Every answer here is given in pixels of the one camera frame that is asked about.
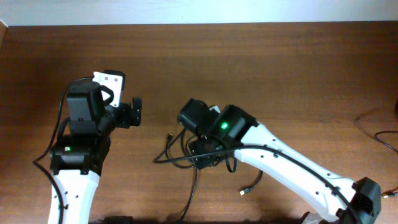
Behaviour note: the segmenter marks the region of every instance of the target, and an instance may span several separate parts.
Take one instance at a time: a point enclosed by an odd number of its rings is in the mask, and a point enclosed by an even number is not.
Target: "white wall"
[[[0,0],[9,26],[398,20],[398,0]]]

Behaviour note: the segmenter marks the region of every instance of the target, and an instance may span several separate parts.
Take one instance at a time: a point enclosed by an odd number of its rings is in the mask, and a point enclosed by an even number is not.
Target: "black cable clip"
[[[331,194],[333,195],[333,196],[336,196],[337,195],[337,193],[340,191],[340,188],[339,187],[333,187],[332,189],[331,189]]]
[[[67,204],[67,205],[65,205],[65,206],[62,206],[62,205],[59,205],[58,206],[58,209],[59,210],[61,210],[61,209],[68,209],[69,208],[69,204]]]
[[[274,157],[275,157],[275,158],[278,158],[278,157],[279,157],[278,153],[274,153]]]

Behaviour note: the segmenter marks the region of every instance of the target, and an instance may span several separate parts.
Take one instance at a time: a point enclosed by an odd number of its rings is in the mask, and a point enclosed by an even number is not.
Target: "white bracket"
[[[60,170],[53,176],[63,198],[63,224],[87,224],[91,203],[94,198],[100,177],[93,171],[80,174],[80,170]],[[59,219],[59,201],[52,187],[51,209],[48,224],[57,224]]]
[[[215,110],[215,111],[217,111],[217,113],[221,113],[221,111],[217,105],[212,106],[211,108],[209,108],[209,110]]]
[[[113,101],[109,104],[113,107],[118,107],[122,97],[123,77],[120,75],[110,75],[101,72],[94,72],[94,82],[104,85],[113,91]],[[104,100],[110,97],[109,94],[102,91],[102,98]]]

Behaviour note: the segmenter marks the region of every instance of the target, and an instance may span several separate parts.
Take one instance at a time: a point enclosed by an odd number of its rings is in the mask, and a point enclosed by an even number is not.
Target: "wire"
[[[261,149],[261,150],[265,150],[268,152],[271,152],[273,154],[276,154],[278,156],[281,156],[285,159],[287,159],[290,162],[293,162],[294,164],[298,165],[299,167],[303,168],[305,171],[311,173],[312,175],[314,175],[316,178],[318,178],[320,181],[322,181],[328,188],[332,189],[332,193],[337,195],[340,200],[347,206],[347,210],[350,212],[350,214],[353,216],[355,223],[361,223],[361,220],[358,218],[358,215],[356,214],[356,212],[354,211],[354,208],[350,205],[350,203],[348,202],[348,200],[344,197],[344,195],[340,192],[340,189],[338,187],[333,186],[329,181],[327,181],[324,177],[322,177],[320,174],[316,173],[314,170],[311,170],[309,167],[307,167],[306,165],[302,164],[301,162],[293,159],[292,157],[276,150],[276,149],[271,149],[267,146],[256,146],[256,145],[245,145],[245,146],[239,146],[239,147],[234,147],[231,149],[225,149],[222,151],[217,151],[217,152],[209,152],[209,153],[205,153],[202,155],[197,155],[197,156],[187,156],[187,157],[178,157],[175,159],[169,159],[169,160],[163,160],[160,161],[159,158],[160,156],[157,156],[156,159],[154,159],[154,163],[156,164],[165,164],[165,163],[170,163],[170,162],[175,162],[175,161],[183,161],[183,160],[188,160],[188,159],[197,159],[197,158],[201,158],[201,157],[207,157],[207,156],[217,156],[220,154],[224,154],[226,152],[233,152],[236,150],[240,150],[240,149]]]
[[[259,174],[257,175],[256,179],[254,180],[254,183],[239,192],[241,194],[241,196],[249,193],[253,188],[255,188],[257,186],[257,184],[259,184],[263,173],[264,172],[262,170],[259,171]]]
[[[229,159],[225,158],[225,164],[226,164],[226,169],[228,169],[228,172],[230,173],[235,173],[236,169],[238,168],[238,160],[237,158],[234,158],[234,168],[231,169],[231,166],[229,165]]]
[[[160,154],[155,158],[155,160],[159,159],[159,158],[162,157],[163,155],[165,155],[166,158],[167,158],[168,160],[170,160],[168,151],[170,150],[171,146],[172,146],[178,139],[181,140],[181,141],[180,141],[180,145],[181,145],[181,150],[182,150],[184,156],[191,156],[191,154],[189,153],[189,150],[188,150],[188,143],[189,143],[193,138],[195,138],[196,136],[194,135],[194,136],[188,138],[188,140],[187,140],[186,143],[185,143],[185,147],[184,147],[183,137],[184,137],[185,133],[186,133],[186,129],[184,128],[174,139],[172,139],[172,134],[169,134],[169,135],[167,136],[167,139],[166,139],[166,147],[165,147],[165,149],[162,151],[162,153],[160,153]],[[188,202],[187,202],[187,204],[186,204],[186,206],[185,206],[184,212],[182,213],[182,215],[180,216],[180,218],[176,221],[176,223],[183,223],[183,220],[184,220],[184,218],[185,218],[185,215],[187,214],[188,209],[189,209],[189,207],[190,207],[190,205],[191,205],[191,203],[192,203],[193,195],[194,195],[195,189],[196,189],[196,187],[197,187],[197,182],[198,182],[198,168],[197,168],[197,166],[196,166],[196,164],[195,164],[195,162],[194,162],[193,160],[189,160],[189,161],[192,163],[192,165],[190,165],[190,166],[181,166],[180,164],[177,164],[177,163],[175,163],[175,162],[171,162],[175,167],[177,167],[177,168],[179,168],[179,169],[191,169],[191,168],[195,168],[195,180],[194,180],[193,185],[192,185],[192,190],[191,190],[190,197],[189,197]]]
[[[392,149],[394,152],[398,153],[398,150],[396,148],[392,147],[390,144],[386,143],[385,141],[379,139],[378,135],[386,134],[386,133],[398,133],[398,131],[379,131],[378,133],[374,134],[375,140],[377,140],[379,143],[387,146],[388,148]]]
[[[398,192],[387,192],[387,193],[383,193],[381,194],[382,198],[391,198],[391,197],[395,197],[398,195]]]
[[[195,180],[193,181],[193,186],[192,186],[192,190],[191,190],[191,195],[189,196],[188,203],[187,203],[187,205],[185,206],[184,213],[183,213],[183,214],[181,215],[181,217],[177,220],[177,223],[183,223],[184,218],[185,218],[185,215],[187,214],[188,209],[189,209],[189,207],[190,207],[190,205],[191,205],[191,203],[192,203],[193,194],[195,193],[195,189],[196,189],[196,187],[197,187],[197,182],[198,182],[198,168],[197,168],[195,162],[192,161],[192,163],[193,163],[193,165],[195,166]]]
[[[74,84],[75,82],[79,82],[82,80],[90,80],[94,77],[83,77],[83,78],[79,78],[71,83],[68,84],[68,86],[66,87],[66,89],[63,91],[62,94],[62,98],[61,98],[61,102],[60,102],[60,107],[59,107],[59,111],[58,111],[58,116],[57,116],[57,122],[55,123],[55,128],[54,131],[52,133],[52,137],[49,143],[49,146],[47,146],[46,150],[43,152],[42,155],[40,155],[38,158],[36,158],[35,160],[32,161],[33,165],[35,165],[40,171],[42,171],[44,173],[44,175],[48,178],[48,180],[51,182],[53,188],[55,189],[55,192],[57,193],[57,197],[58,197],[58,201],[59,201],[59,218],[58,218],[58,224],[62,224],[63,221],[63,198],[62,198],[62,194],[60,189],[58,188],[57,183],[55,182],[54,178],[51,176],[51,174],[43,167],[39,164],[39,161],[42,160],[51,150],[52,144],[54,142],[55,139],[55,135],[57,134],[58,131],[58,127],[60,124],[60,120],[61,120],[61,113],[62,113],[62,106],[63,106],[63,101],[65,99],[65,95],[67,94],[67,91],[69,90],[69,87]]]
[[[184,128],[184,129],[182,130],[182,134],[181,134],[180,139],[181,139],[181,149],[182,149],[182,152],[183,152],[184,156],[187,156],[187,153],[185,152],[185,150],[184,150],[184,148],[183,148],[183,138],[184,138],[185,132],[186,132],[186,129]],[[165,148],[165,155],[166,155],[166,158],[167,158],[167,159],[170,159],[169,153],[168,153],[168,151],[169,151],[169,149],[170,149],[170,147],[169,147],[169,142],[170,142],[169,140],[166,141],[166,148]],[[191,169],[191,168],[194,167],[194,165],[183,166],[183,165],[177,164],[177,163],[175,163],[175,162],[172,162],[172,164],[173,164],[173,166],[175,166],[175,167],[177,167],[177,168],[179,168],[179,169]]]

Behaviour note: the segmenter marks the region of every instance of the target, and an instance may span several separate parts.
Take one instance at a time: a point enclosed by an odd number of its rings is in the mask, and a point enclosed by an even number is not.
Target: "white plastic housing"
[[[118,107],[122,97],[123,77],[119,75],[109,75],[101,72],[94,72],[93,81],[98,82],[100,85],[104,85],[113,91],[113,101],[109,105]],[[104,100],[110,97],[110,95],[104,91],[101,92],[102,98]]]
[[[93,171],[81,175],[80,170],[60,170],[53,176],[62,193],[63,204],[68,209],[63,210],[63,224],[87,224],[91,203],[94,198],[100,177]],[[48,224],[58,224],[59,201],[52,187],[51,209]]]
[[[252,126],[242,138],[245,145],[267,145],[280,150],[282,153],[294,158],[311,168],[335,187],[348,201],[355,195],[352,188],[354,181],[338,174],[334,174],[310,159],[293,150],[288,145],[277,139],[263,124]],[[290,190],[301,196],[328,222],[338,220],[336,212],[339,208],[346,209],[344,202],[338,196],[331,194],[331,189],[303,168],[295,165],[283,157],[274,157],[274,154],[260,149],[242,149],[234,153],[235,158],[264,171]]]

